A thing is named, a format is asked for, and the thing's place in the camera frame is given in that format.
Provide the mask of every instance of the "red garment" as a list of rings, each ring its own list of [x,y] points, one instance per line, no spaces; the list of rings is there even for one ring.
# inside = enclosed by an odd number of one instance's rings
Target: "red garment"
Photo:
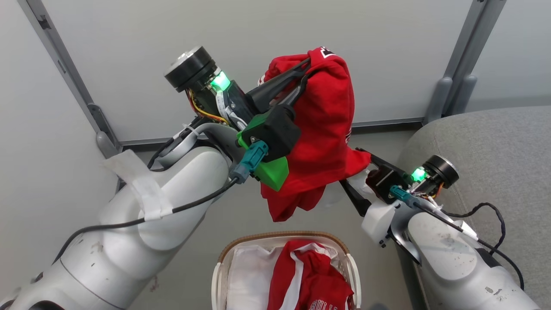
[[[267,310],[347,310],[354,292],[331,265],[335,255],[312,241],[288,241],[275,263]]]
[[[268,81],[311,60],[306,91],[294,105],[295,124],[301,136],[287,156],[289,176],[279,191],[261,185],[274,222],[286,221],[300,207],[316,206],[325,185],[346,179],[365,169],[371,155],[348,147],[354,117],[354,91],[344,60],[324,47],[308,54],[281,56],[272,60],[261,81]]]

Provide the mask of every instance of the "green light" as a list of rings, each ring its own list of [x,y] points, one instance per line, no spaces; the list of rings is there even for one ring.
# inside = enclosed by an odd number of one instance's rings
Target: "green light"
[[[426,178],[426,171],[423,168],[417,168],[412,173],[412,178],[415,182],[421,182]]]
[[[216,86],[220,90],[226,90],[228,86],[230,85],[230,80],[224,73],[224,71],[220,71],[220,74],[214,78],[214,80],[210,83],[212,86]]]

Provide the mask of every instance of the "gray fabric cushion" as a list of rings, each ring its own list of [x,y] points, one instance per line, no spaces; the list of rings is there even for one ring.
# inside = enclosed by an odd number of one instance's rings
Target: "gray fabric cushion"
[[[551,309],[551,106],[434,121],[410,139],[398,166],[411,172],[433,154],[447,158],[460,175],[437,202],[454,213],[466,213],[480,202],[498,207],[507,227],[500,249],[521,269],[528,295],[542,309]],[[495,244],[500,223],[485,208],[467,222],[481,239]],[[517,278],[505,260],[494,257]],[[439,309],[437,300],[428,300],[431,309]]]

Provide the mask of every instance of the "white wall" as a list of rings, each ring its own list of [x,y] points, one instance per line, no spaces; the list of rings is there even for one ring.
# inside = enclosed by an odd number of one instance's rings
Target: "white wall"
[[[467,111],[551,104],[551,1],[508,0],[473,74]]]
[[[163,73],[204,45],[245,91],[277,56],[326,46],[348,63],[355,122],[423,117],[472,0],[44,0],[120,141],[193,118]]]
[[[16,0],[0,1],[0,300],[97,223],[116,178]]]

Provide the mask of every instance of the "white basket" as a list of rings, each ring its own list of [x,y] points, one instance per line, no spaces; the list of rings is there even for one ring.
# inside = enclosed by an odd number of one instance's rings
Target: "white basket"
[[[226,297],[228,295],[228,273],[231,261],[234,257],[234,249],[243,245],[259,245],[267,250],[283,247],[292,239],[307,239],[320,243],[326,248],[333,248],[338,253],[338,270],[344,276],[347,283],[354,291],[352,308],[361,307],[361,285],[358,267],[348,248],[337,237],[324,232],[292,231],[257,234],[239,238],[230,243],[218,258],[218,263],[212,275],[210,299],[213,310],[226,309]]]

